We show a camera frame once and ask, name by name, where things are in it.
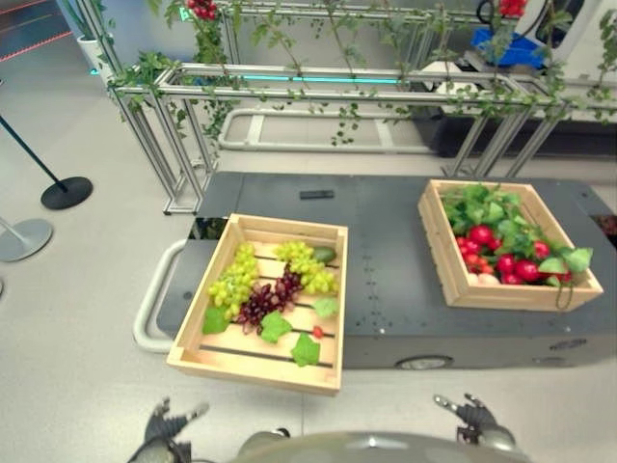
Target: dark gray platform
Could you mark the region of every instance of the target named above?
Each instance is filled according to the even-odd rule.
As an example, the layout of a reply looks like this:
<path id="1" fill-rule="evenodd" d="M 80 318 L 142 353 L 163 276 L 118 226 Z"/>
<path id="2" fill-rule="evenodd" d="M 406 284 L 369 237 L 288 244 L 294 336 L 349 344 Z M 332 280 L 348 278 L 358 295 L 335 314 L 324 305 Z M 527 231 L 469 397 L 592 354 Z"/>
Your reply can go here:
<path id="1" fill-rule="evenodd" d="M 574 181 L 518 180 L 534 185 L 577 246 L 594 248 L 592 270 L 605 293 L 571 313 L 487 311 L 445 305 L 417 212 L 426 181 L 425 177 L 218 173 L 207 188 L 198 216 L 239 212 L 349 227 L 347 367 L 391 367 L 403 357 L 431 353 L 465 357 L 470 346 L 474 348 L 468 358 L 455 361 L 455 367 L 526 365 L 539 363 L 539 358 L 573 365 L 614 352 L 617 253 L 589 217 L 610 213 L 593 190 Z M 335 197 L 301 201 L 299 192 L 304 190 L 334 190 Z M 170 336 L 186 313 L 215 245 L 216 241 L 189 240 L 181 255 L 157 317 L 159 328 Z M 527 361 L 520 360 L 520 353 L 486 351 L 488 340 L 508 339 L 517 340 L 508 351 L 525 352 L 523 345 L 535 345 L 531 340 L 536 338 L 550 345 L 546 345 L 546 352 L 542 347 L 536 349 L 542 352 L 525 353 Z M 598 341 L 590 350 L 591 339 Z M 576 355 L 569 352 L 564 357 L 562 352 L 562 360 L 557 360 L 557 349 L 550 350 L 550 346 L 561 340 L 578 340 L 583 347 Z"/>

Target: green light strip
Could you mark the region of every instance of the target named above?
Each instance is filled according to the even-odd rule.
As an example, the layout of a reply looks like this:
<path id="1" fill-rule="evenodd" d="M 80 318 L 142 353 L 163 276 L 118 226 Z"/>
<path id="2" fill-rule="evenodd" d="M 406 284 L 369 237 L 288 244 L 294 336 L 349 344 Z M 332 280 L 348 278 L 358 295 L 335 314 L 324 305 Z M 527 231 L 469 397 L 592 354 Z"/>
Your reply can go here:
<path id="1" fill-rule="evenodd" d="M 350 83 L 350 84 L 397 84 L 396 79 L 364 79 L 351 77 L 285 77 L 283 75 L 243 75 L 247 80 L 276 80 L 279 82 L 288 82 L 292 80 L 294 82 L 336 82 L 336 83 Z"/>

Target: blue object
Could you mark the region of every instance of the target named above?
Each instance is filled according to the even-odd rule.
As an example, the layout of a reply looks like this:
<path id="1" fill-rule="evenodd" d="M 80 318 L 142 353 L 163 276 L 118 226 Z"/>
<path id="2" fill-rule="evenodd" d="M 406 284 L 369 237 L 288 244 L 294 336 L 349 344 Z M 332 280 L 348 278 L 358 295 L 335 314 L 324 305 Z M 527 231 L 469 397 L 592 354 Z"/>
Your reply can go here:
<path id="1" fill-rule="evenodd" d="M 478 28 L 473 31 L 473 37 L 471 38 L 471 45 L 478 50 L 486 50 L 491 39 L 491 32 L 487 28 Z M 544 63 L 544 56 L 538 50 L 538 45 L 525 37 L 521 38 L 520 34 L 512 34 L 512 39 L 516 39 L 510 43 L 510 47 L 503 54 L 498 66 L 512 66 L 512 65 L 530 65 L 536 69 L 542 67 Z"/>

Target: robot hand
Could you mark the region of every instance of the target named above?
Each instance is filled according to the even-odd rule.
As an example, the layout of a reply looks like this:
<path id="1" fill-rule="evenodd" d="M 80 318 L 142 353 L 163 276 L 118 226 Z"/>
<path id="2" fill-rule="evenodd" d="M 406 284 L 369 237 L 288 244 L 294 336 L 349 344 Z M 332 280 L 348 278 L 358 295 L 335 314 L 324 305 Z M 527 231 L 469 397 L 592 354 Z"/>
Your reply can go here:
<path id="1" fill-rule="evenodd" d="M 469 403 L 458 405 L 442 395 L 433 396 L 435 403 L 465 423 L 466 426 L 457 428 L 457 441 L 523 455 L 512 433 L 497 423 L 495 416 L 480 399 L 471 394 L 465 394 L 465 398 Z"/>

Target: radish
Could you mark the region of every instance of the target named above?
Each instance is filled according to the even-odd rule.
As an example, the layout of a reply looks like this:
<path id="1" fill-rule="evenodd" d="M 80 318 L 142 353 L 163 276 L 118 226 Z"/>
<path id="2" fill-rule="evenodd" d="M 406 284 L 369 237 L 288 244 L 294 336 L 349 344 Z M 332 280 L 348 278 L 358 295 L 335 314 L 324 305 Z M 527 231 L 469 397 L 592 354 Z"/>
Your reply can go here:
<path id="1" fill-rule="evenodd" d="M 476 225 L 469 229 L 469 239 L 478 244 L 488 244 L 493 239 L 493 232 L 486 225 Z"/>

